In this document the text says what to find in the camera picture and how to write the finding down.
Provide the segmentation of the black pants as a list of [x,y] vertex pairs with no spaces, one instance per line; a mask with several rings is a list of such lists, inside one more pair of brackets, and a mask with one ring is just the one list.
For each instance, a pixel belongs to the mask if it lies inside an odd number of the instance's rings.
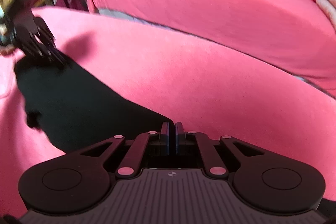
[[64,65],[25,56],[14,67],[25,99],[27,125],[42,130],[52,145],[69,153],[114,135],[127,140],[160,131],[171,119],[131,102],[71,58]]

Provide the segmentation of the pink fleece blanket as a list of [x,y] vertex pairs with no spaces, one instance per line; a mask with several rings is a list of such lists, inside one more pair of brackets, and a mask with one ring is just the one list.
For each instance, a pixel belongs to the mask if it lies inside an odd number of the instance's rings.
[[187,130],[230,135],[314,166],[335,214],[335,99],[195,36],[56,7],[34,9],[57,47],[124,98]]

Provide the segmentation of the red bed sheet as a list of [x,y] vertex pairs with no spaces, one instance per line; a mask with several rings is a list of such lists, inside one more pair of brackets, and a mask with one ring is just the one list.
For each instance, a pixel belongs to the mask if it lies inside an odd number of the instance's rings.
[[246,53],[335,94],[335,30],[312,0],[87,0]]

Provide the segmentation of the folded pink quilt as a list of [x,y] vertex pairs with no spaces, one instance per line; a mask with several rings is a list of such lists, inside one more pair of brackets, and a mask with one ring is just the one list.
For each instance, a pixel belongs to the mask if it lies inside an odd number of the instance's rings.
[[336,29],[336,0],[316,0],[316,4]]

